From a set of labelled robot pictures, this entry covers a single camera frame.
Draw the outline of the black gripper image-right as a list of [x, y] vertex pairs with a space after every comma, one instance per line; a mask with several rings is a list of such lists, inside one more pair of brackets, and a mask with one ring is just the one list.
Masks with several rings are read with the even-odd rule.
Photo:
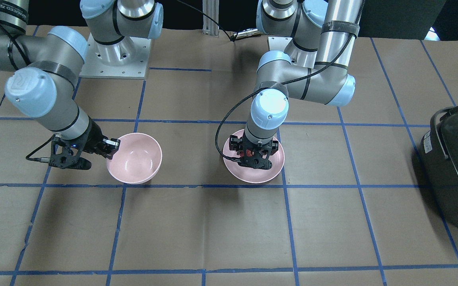
[[[253, 150], [254, 155], [252, 157], [245, 157], [244, 152], [246, 149]], [[235, 160], [238, 165], [260, 170], [269, 170], [272, 167], [269, 157], [278, 152], [279, 141], [269, 141], [265, 144], [259, 142], [254, 144], [249, 141], [246, 135], [242, 135], [240, 137], [230, 135], [229, 150], [234, 151], [239, 155], [239, 157]]]

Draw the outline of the silver robot arm image-right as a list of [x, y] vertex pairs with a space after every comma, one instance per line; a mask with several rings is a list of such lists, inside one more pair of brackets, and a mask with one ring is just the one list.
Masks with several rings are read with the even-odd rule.
[[355, 78], [348, 66], [363, 8], [363, 0], [260, 0], [257, 29], [290, 42], [260, 58], [244, 133], [228, 142], [237, 155], [224, 159], [269, 170], [279, 150], [273, 136], [287, 117], [289, 99], [337, 107], [351, 101]]

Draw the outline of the silver robot arm image-left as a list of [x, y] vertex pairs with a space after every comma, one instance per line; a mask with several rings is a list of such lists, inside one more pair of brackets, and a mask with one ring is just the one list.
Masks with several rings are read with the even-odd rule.
[[[89, 170], [82, 153], [113, 159], [120, 140], [104, 136], [72, 98], [87, 61], [87, 40], [64, 26], [45, 37], [27, 35], [28, 9], [27, 0], [0, 0], [0, 71], [13, 72], [5, 96], [52, 132], [50, 156], [30, 153], [26, 159], [62, 170]], [[163, 27], [164, 8], [155, 0], [82, 0], [80, 9], [104, 63], [131, 59], [131, 37], [156, 39]]]

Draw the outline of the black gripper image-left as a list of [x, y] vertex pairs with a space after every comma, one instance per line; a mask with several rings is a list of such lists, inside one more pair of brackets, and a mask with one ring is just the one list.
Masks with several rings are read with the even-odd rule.
[[78, 138], [66, 140], [56, 135], [52, 137], [49, 166], [62, 170], [89, 170], [91, 162], [81, 157], [83, 152], [112, 160], [120, 142], [119, 139], [104, 136], [98, 124], [91, 119], [87, 130]]

